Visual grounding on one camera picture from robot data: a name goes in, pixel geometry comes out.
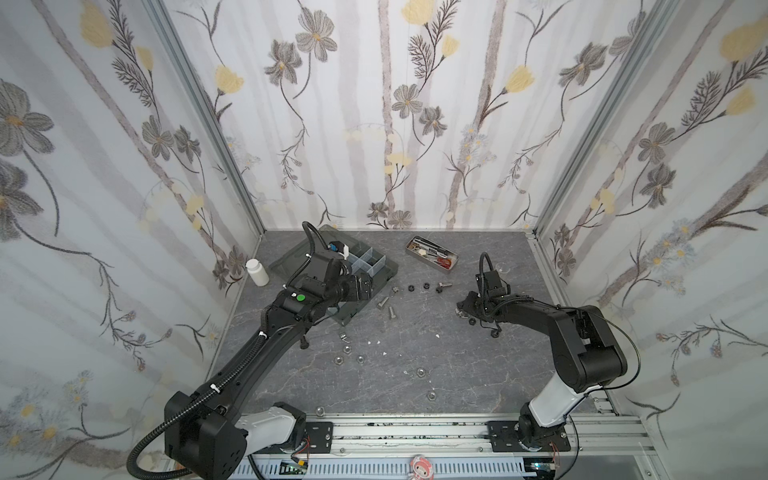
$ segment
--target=storage compartment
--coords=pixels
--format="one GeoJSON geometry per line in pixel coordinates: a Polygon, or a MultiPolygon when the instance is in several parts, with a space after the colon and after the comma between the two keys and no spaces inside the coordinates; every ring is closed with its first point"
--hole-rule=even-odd
{"type": "MultiPolygon", "coordinates": [[[[375,297],[389,282],[389,279],[397,274],[397,263],[389,260],[386,255],[375,250],[367,243],[361,242],[346,233],[339,232],[337,229],[323,225],[319,229],[323,239],[330,243],[333,241],[344,242],[349,247],[349,257],[347,260],[352,266],[352,273],[360,271],[366,272],[372,279],[372,295],[375,297]]],[[[283,281],[296,271],[306,259],[306,254],[310,251],[310,242],[306,239],[303,231],[296,232],[296,237],[301,237],[303,241],[288,251],[278,261],[270,265],[270,271],[277,274],[283,281]]],[[[322,248],[316,240],[316,248],[322,248]]],[[[359,302],[341,302],[339,309],[328,309],[328,314],[341,325],[346,325],[360,310],[368,304],[369,300],[359,302]]]]}

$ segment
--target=gray flower pattern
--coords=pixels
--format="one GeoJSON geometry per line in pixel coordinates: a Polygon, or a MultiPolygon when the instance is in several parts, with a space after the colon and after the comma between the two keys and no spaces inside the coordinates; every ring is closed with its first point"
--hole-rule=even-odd
{"type": "Polygon", "coordinates": [[[179,147],[179,151],[182,154],[187,154],[187,159],[190,163],[192,163],[193,154],[200,156],[200,141],[192,140],[190,132],[183,125],[179,125],[179,129],[176,130],[174,137],[176,137],[176,145],[179,147]]]}
{"type": "Polygon", "coordinates": [[[411,212],[395,210],[389,215],[389,225],[395,230],[409,228],[412,225],[411,212]]]}
{"type": "Polygon", "coordinates": [[[149,121],[141,124],[141,136],[144,141],[152,145],[152,156],[157,158],[162,154],[164,160],[170,159],[169,147],[174,146],[174,136],[169,131],[160,130],[160,124],[154,115],[149,116],[149,121]]]}
{"type": "Polygon", "coordinates": [[[289,82],[295,84],[296,69],[301,66],[301,55],[296,51],[296,46],[292,42],[278,43],[277,40],[272,40],[270,58],[275,61],[275,64],[264,68],[264,73],[270,76],[270,82],[279,85],[285,77],[289,82]]]}
{"type": "Polygon", "coordinates": [[[431,131],[435,131],[435,135],[438,137],[442,135],[448,125],[440,121],[444,115],[440,111],[440,107],[427,107],[422,112],[422,116],[419,118],[419,122],[424,124],[424,130],[422,135],[427,135],[431,131]]]}
{"type": "Polygon", "coordinates": [[[645,12],[640,12],[637,17],[632,18],[629,22],[629,25],[627,26],[627,32],[629,35],[614,38],[613,43],[611,43],[611,48],[608,49],[608,53],[613,56],[627,53],[629,51],[629,47],[632,46],[634,38],[640,31],[640,26],[643,24],[644,20],[645,12]]]}
{"type": "Polygon", "coordinates": [[[579,85],[587,83],[590,72],[601,68],[605,63],[606,50],[606,45],[593,45],[589,42],[581,53],[576,55],[575,66],[560,70],[560,86],[564,87],[573,80],[579,85]]]}
{"type": "Polygon", "coordinates": [[[43,211],[32,197],[22,191],[27,174],[15,165],[0,160],[0,242],[19,238],[17,215],[37,215],[43,211]]]}
{"type": "Polygon", "coordinates": [[[243,252],[237,248],[237,245],[232,246],[232,251],[227,259],[227,263],[230,266],[231,275],[240,276],[243,272],[243,267],[245,266],[245,255],[243,255],[243,252]]]}
{"type": "Polygon", "coordinates": [[[315,51],[315,58],[328,60],[327,50],[336,51],[338,46],[329,38],[333,33],[333,22],[322,10],[315,10],[315,15],[307,7],[301,8],[299,23],[306,31],[296,34],[296,46],[299,50],[310,53],[315,51]]]}
{"type": "Polygon", "coordinates": [[[389,210],[389,207],[386,206],[384,202],[378,202],[378,203],[371,203],[371,213],[366,215],[368,218],[370,218],[373,221],[377,221],[379,217],[386,218],[386,213],[389,210]]]}
{"type": "Polygon", "coordinates": [[[560,253],[558,253],[558,268],[561,270],[563,275],[571,275],[571,268],[574,268],[575,266],[576,259],[574,258],[573,252],[567,248],[564,248],[560,251],[560,253]]]}
{"type": "Polygon", "coordinates": [[[227,266],[227,262],[224,260],[216,260],[216,266],[214,266],[214,277],[219,280],[219,290],[223,290],[227,286],[227,275],[229,275],[230,269],[227,266]]]}
{"type": "Polygon", "coordinates": [[[395,90],[395,99],[392,109],[400,111],[400,118],[408,118],[410,114],[418,114],[422,110],[422,102],[416,100],[419,95],[419,87],[416,84],[400,85],[395,90]]]}
{"type": "Polygon", "coordinates": [[[639,161],[646,161],[650,158],[655,164],[660,163],[667,154],[664,153],[662,146],[669,144],[674,135],[674,128],[667,128],[666,122],[655,124],[648,131],[647,138],[641,138],[638,145],[643,150],[637,156],[639,161]]]}
{"type": "Polygon", "coordinates": [[[12,157],[24,144],[39,154],[49,154],[53,144],[41,131],[51,130],[48,115],[29,111],[29,96],[18,86],[0,80],[0,154],[12,157]]]}
{"type": "Polygon", "coordinates": [[[641,195],[650,195],[648,208],[656,208],[667,202],[664,189],[672,188],[672,180],[676,173],[677,170],[670,170],[666,164],[661,164],[648,172],[648,185],[640,190],[641,195]]]}

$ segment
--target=metal tin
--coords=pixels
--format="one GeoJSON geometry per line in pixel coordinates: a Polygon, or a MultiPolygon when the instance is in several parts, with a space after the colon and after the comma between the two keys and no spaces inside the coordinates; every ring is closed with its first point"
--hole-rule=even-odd
{"type": "Polygon", "coordinates": [[[453,253],[451,250],[443,248],[420,235],[414,236],[406,243],[406,252],[441,272],[449,273],[458,263],[457,253],[453,253]],[[420,255],[420,250],[423,250],[425,255],[420,255]]]}

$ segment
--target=yellow flower pattern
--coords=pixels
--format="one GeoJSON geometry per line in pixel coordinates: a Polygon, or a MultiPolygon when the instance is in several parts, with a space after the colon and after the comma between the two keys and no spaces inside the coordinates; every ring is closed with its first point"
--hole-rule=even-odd
{"type": "Polygon", "coordinates": [[[768,17],[732,30],[720,42],[720,54],[728,61],[742,61],[760,47],[768,35],[768,17]]]}
{"type": "Polygon", "coordinates": [[[99,7],[90,0],[83,2],[80,14],[80,35],[89,45],[105,48],[112,45],[112,28],[99,7]]]}
{"type": "Polygon", "coordinates": [[[451,35],[446,35],[442,40],[442,56],[450,57],[458,50],[459,41],[451,35]]]}
{"type": "Polygon", "coordinates": [[[229,68],[219,65],[216,69],[216,86],[225,94],[233,94],[243,87],[245,80],[229,68]]]}
{"type": "Polygon", "coordinates": [[[435,0],[410,0],[402,8],[402,17],[411,25],[424,25],[432,18],[435,0]]]}
{"type": "Polygon", "coordinates": [[[504,86],[504,89],[508,93],[514,94],[530,87],[533,81],[534,78],[531,69],[525,65],[520,65],[514,71],[512,71],[511,75],[509,75],[509,80],[507,80],[507,84],[504,86]]]}
{"type": "Polygon", "coordinates": [[[725,113],[728,115],[741,115],[752,110],[755,103],[755,94],[752,92],[752,87],[747,85],[746,87],[741,88],[741,91],[730,99],[728,106],[725,109],[725,113]]]}
{"type": "Polygon", "coordinates": [[[136,55],[139,57],[141,64],[149,71],[152,71],[154,67],[154,58],[152,57],[152,50],[146,47],[136,47],[136,55]]]}

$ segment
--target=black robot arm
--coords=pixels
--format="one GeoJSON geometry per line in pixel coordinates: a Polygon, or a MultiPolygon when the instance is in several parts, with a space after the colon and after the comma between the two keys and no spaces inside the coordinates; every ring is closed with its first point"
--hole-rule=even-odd
{"type": "MultiPolygon", "coordinates": [[[[310,242],[304,264],[262,312],[259,331],[234,357],[191,394],[182,392],[168,400],[165,422],[140,440],[128,456],[128,473],[136,478],[161,480],[195,473],[206,480],[228,478],[248,453],[248,431],[238,427],[243,404],[253,395],[280,357],[319,322],[329,307],[339,302],[368,300],[372,281],[367,273],[350,274],[344,246],[326,244],[311,224],[303,223],[310,242]],[[321,243],[315,249],[315,235],[321,243]],[[165,434],[165,453],[186,467],[174,472],[148,472],[137,459],[150,442],[165,434]]],[[[303,425],[303,413],[284,404],[284,412],[303,425]]],[[[301,435],[286,441],[296,448],[301,435]]]]}

